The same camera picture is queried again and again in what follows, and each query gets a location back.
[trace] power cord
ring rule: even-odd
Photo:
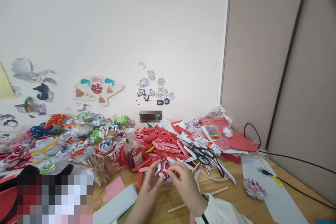
[[[261,138],[260,138],[260,136],[259,136],[259,134],[258,134],[258,131],[257,131],[257,130],[255,129],[255,127],[254,127],[251,123],[249,123],[249,122],[248,122],[247,124],[245,124],[245,127],[244,127],[244,137],[245,137],[245,128],[246,128],[246,126],[247,126],[248,124],[250,124],[250,125],[253,127],[253,129],[255,130],[255,132],[256,132],[257,135],[258,135],[258,138],[259,138],[259,146],[258,146],[258,149],[259,149],[260,146],[261,146]],[[328,169],[328,168],[322,167],[322,166],[320,166],[320,165],[317,165],[317,164],[314,164],[314,163],[311,163],[311,162],[308,162],[308,161],[305,161],[305,160],[302,160],[302,159],[298,159],[298,158],[296,158],[296,157],[290,157],[290,156],[285,156],[285,155],[280,155],[280,154],[274,154],[274,153],[264,152],[264,151],[261,151],[261,150],[259,150],[259,152],[266,153],[266,154],[270,154],[270,155],[275,155],[275,156],[281,156],[281,157],[285,157],[285,158],[290,158],[290,159],[295,159],[295,160],[298,160],[298,161],[301,161],[301,162],[304,162],[304,163],[308,163],[308,164],[314,165],[314,166],[316,166],[316,167],[322,168],[322,169],[324,169],[324,170],[327,170],[327,171],[329,171],[329,172],[331,172],[331,173],[336,174],[336,172],[334,172],[334,171],[332,171],[332,170],[330,170],[330,169]],[[261,173],[263,173],[263,174],[266,174],[266,175],[269,175],[269,176],[273,176],[273,174],[271,174],[270,172],[268,172],[268,171],[266,171],[266,170],[264,170],[264,169],[259,168],[258,171],[261,172]],[[281,178],[279,178],[279,177],[276,177],[276,178],[279,179],[279,180],[281,180],[281,181],[284,182],[285,184],[289,185],[290,187],[292,187],[293,189],[295,189],[295,190],[298,191],[299,193],[302,193],[303,195],[305,195],[305,196],[311,198],[312,200],[315,200],[315,201],[318,202],[318,203],[321,203],[321,204],[323,204],[323,205],[325,205],[325,206],[327,206],[327,207],[329,207],[329,208],[331,208],[331,209],[336,210],[335,207],[329,206],[329,205],[327,205],[326,203],[323,203],[322,201],[319,201],[318,199],[315,199],[315,198],[313,198],[312,196],[309,196],[308,194],[306,194],[306,193],[300,191],[299,189],[295,188],[295,187],[292,186],[291,184],[287,183],[287,182],[284,181],[283,179],[281,179]]]
[[[270,173],[270,172],[268,172],[268,171],[266,171],[266,170],[264,170],[264,169],[261,169],[261,168],[259,168],[258,171],[261,172],[262,174],[265,174],[265,175],[269,175],[269,176],[272,176],[272,177],[274,176],[272,173]],[[282,182],[286,183],[287,185],[289,185],[290,187],[292,187],[293,189],[295,189],[295,190],[298,191],[299,193],[302,193],[303,195],[306,195],[307,197],[311,198],[312,200],[317,201],[318,203],[321,203],[321,204],[325,205],[326,207],[329,207],[329,208],[331,208],[331,209],[336,210],[335,207],[329,206],[329,205],[327,205],[326,203],[324,203],[324,202],[322,202],[322,201],[319,201],[319,200],[313,198],[312,196],[309,196],[308,194],[306,194],[306,193],[300,191],[299,189],[295,188],[294,186],[292,186],[291,184],[287,183],[287,182],[284,181],[283,179],[281,179],[281,178],[279,178],[279,177],[277,177],[277,176],[275,176],[275,177],[276,177],[277,179],[281,180]]]

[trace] left hand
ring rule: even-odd
[[[124,223],[143,223],[151,211],[164,181],[163,177],[154,176],[160,162],[157,160],[149,167],[135,205]]]

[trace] sauce bottle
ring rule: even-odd
[[[128,169],[131,171],[134,167],[142,163],[141,145],[135,136],[135,130],[133,128],[125,130],[125,138],[125,157],[127,159]]]

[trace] pixelated area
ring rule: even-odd
[[[17,224],[93,223],[93,176],[17,177]]]
[[[159,123],[162,120],[162,110],[141,110],[139,115],[141,123]]]

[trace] desk surface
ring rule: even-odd
[[[258,201],[252,199],[246,194],[243,188],[243,171],[242,166],[233,163],[232,161],[225,160],[224,158],[219,158],[225,165],[226,169],[235,177],[237,186],[229,179],[226,182],[214,182],[207,179],[202,173],[198,180],[199,187],[202,193],[212,193],[218,189],[228,186],[229,189],[221,193],[216,194],[215,198],[221,198],[228,202],[231,202],[238,210],[239,213],[245,215],[252,222],[256,224],[263,223],[275,223],[267,209],[264,201]],[[268,160],[274,172],[278,177],[287,181],[291,185],[295,186],[304,193],[328,203],[318,194],[310,190],[307,186],[302,184],[288,172],[284,171],[278,165]],[[219,177],[218,172],[215,170],[211,171],[214,177]],[[139,173],[130,173],[127,168],[119,173],[115,173],[111,181],[121,176],[125,186],[134,184],[135,187],[138,184]],[[302,195],[301,193],[295,191],[291,187],[285,185],[286,190],[289,192],[294,202],[297,204],[303,215],[306,217],[309,223],[315,223],[316,219],[328,219],[335,220],[336,212],[332,209],[323,206],[322,204],[315,202],[312,199]],[[93,209],[97,211],[100,207],[104,205],[103,197],[106,195],[105,187],[95,188],[93,191]],[[167,213],[168,209],[174,208],[183,204],[176,188],[174,185],[162,185],[160,194],[157,198],[157,204],[155,204],[152,212],[147,219],[146,223],[189,223],[190,211],[187,207],[176,210],[172,213]]]

